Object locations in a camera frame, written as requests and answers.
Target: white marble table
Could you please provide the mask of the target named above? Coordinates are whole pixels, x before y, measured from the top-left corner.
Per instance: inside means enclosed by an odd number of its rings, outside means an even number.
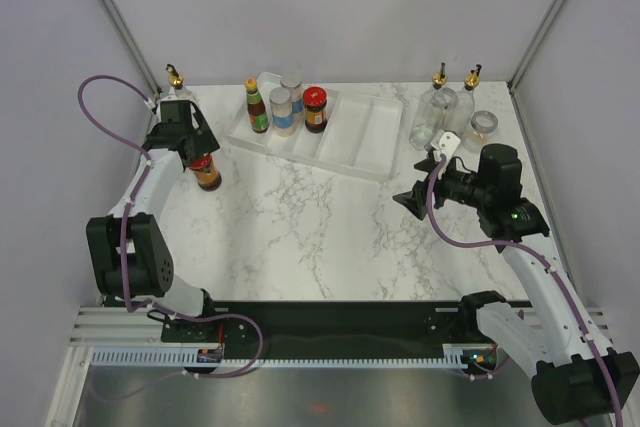
[[[214,159],[223,182],[204,192],[187,171],[172,190],[160,227],[176,273],[221,300],[458,300],[487,289],[526,298],[495,249],[451,247],[428,220],[418,221],[391,198],[424,178],[413,169],[424,154],[408,136],[429,84],[320,85],[403,102],[391,180],[355,179],[232,146],[224,130],[244,101],[243,86],[194,87],[222,146]],[[542,210],[506,84],[481,83],[475,98],[476,110],[499,119],[493,141],[518,149],[524,195]],[[456,154],[477,169],[478,154],[464,147]],[[458,240],[485,239],[474,209],[447,202],[436,217]]]

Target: jar with red lid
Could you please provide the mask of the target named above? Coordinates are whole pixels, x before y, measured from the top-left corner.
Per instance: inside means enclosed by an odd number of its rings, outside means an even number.
[[[318,134],[327,127],[327,92],[322,87],[309,87],[302,94],[305,108],[304,124],[309,132]]]
[[[222,183],[222,175],[220,175],[220,172],[214,167],[213,156],[211,154],[205,155],[201,159],[192,162],[189,165],[189,170],[195,175],[198,185],[202,190],[216,190]]]

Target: reflective floor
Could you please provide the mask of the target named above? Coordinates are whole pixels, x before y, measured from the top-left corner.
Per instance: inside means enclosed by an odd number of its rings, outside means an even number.
[[[120,396],[166,368],[92,368],[96,391]],[[590,427],[609,426],[589,419]],[[529,381],[509,365],[491,381],[436,370],[261,369],[234,379],[173,377],[103,404],[85,388],[75,427],[403,427],[549,424]]]

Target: silver lid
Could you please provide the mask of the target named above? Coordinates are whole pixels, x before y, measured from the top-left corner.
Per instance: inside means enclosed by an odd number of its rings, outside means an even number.
[[[285,89],[293,90],[300,87],[300,85],[302,85],[302,81],[298,74],[284,74],[280,77],[280,85]]]
[[[479,110],[471,117],[471,127],[479,134],[490,134],[498,127],[498,118],[488,110]]]
[[[291,102],[291,92],[283,87],[276,87],[269,94],[269,102],[271,102],[272,105],[282,105]]]

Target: blue label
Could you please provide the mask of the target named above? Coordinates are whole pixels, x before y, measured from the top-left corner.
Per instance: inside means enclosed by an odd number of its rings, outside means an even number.
[[[292,107],[293,107],[294,114],[297,114],[298,112],[302,112],[302,109],[304,108],[304,106],[302,105],[302,99],[296,100],[295,102],[293,102]]]
[[[278,117],[276,115],[273,116],[273,123],[279,129],[288,129],[293,125],[293,112],[291,112],[286,117]]]

